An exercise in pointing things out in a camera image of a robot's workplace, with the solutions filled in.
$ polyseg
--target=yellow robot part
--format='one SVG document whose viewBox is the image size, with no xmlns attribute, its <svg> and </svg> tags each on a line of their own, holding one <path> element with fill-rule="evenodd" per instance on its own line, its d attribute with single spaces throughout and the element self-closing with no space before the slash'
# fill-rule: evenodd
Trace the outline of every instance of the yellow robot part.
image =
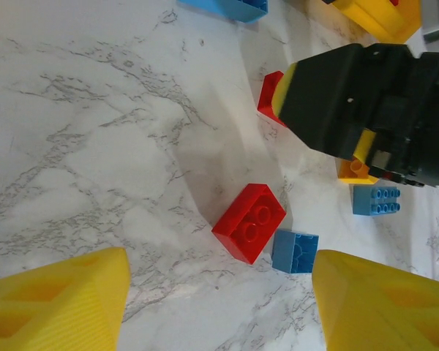
<svg viewBox="0 0 439 351">
<path fill-rule="evenodd" d="M 321 250 L 312 284 L 328 351 L 439 351 L 439 282 Z"/>
<path fill-rule="evenodd" d="M 0 279 L 0 351 L 115 351 L 129 285 L 123 248 Z"/>
<path fill-rule="evenodd" d="M 275 92 L 273 93 L 273 97 L 271 98 L 271 109 L 277 118 L 279 118 L 279 114 L 281 113 L 281 109 L 285 103 L 286 94 L 288 93 L 288 89 L 297 66 L 298 63 L 295 62 L 288 67 L 285 75 L 283 75 L 283 77 L 279 80 L 277 87 L 275 88 Z"/>
<path fill-rule="evenodd" d="M 371 150 L 372 143 L 374 142 L 376 133 L 372 130 L 363 130 L 361 137 L 359 138 L 358 145 L 353 153 L 353 156 L 362 163 L 366 163 L 367 155 Z"/>
</svg>

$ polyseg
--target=blue lego brick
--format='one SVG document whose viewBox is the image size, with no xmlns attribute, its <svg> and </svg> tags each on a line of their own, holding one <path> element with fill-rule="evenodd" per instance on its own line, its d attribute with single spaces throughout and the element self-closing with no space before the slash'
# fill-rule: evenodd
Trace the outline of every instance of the blue lego brick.
<svg viewBox="0 0 439 351">
<path fill-rule="evenodd" d="M 319 237 L 277 230 L 271 266 L 285 273 L 312 273 Z"/>
<path fill-rule="evenodd" d="M 395 186 L 354 186 L 353 214 L 380 216 L 400 211 L 397 198 L 401 192 Z"/>
<path fill-rule="evenodd" d="M 179 0 L 188 5 L 251 23 L 269 12 L 268 0 Z"/>
</svg>

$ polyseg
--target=red object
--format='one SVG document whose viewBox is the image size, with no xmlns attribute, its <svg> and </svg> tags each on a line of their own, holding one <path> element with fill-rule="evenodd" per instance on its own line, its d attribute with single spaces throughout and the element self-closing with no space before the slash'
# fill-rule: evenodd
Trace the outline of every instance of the red object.
<svg viewBox="0 0 439 351">
<path fill-rule="evenodd" d="M 260 99 L 258 100 L 257 110 L 258 112 L 263 113 L 265 116 L 273 119 L 275 122 L 285 126 L 285 124 L 274 115 L 273 109 L 271 108 L 271 98 L 273 97 L 277 84 L 282 77 L 283 72 L 280 71 L 276 71 L 265 76 L 262 85 L 262 92 L 260 93 Z"/>
<path fill-rule="evenodd" d="M 248 184 L 212 232 L 237 260 L 253 264 L 286 212 L 265 184 Z"/>
</svg>

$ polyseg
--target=marble surface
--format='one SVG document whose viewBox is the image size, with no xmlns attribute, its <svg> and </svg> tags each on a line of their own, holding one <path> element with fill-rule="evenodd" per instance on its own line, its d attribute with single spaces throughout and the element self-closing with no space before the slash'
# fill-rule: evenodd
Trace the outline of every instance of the marble surface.
<svg viewBox="0 0 439 351">
<path fill-rule="evenodd" d="M 335 161 L 260 116 L 263 76 L 372 39 L 319 0 L 243 25 L 174 0 L 0 1 L 0 277 L 124 246 L 119 350 L 324 350 L 310 276 L 210 233 L 248 183 L 283 228 L 439 280 L 439 190 L 351 214 Z"/>
</svg>

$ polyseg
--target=orange lego brick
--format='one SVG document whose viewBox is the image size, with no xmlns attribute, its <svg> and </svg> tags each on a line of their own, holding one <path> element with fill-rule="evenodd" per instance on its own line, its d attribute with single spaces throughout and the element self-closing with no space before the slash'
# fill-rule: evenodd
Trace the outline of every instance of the orange lego brick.
<svg viewBox="0 0 439 351">
<path fill-rule="evenodd" d="M 353 158 L 353 161 L 342 159 L 338 179 L 346 184 L 375 184 L 378 179 L 369 175 L 369 167 Z"/>
</svg>

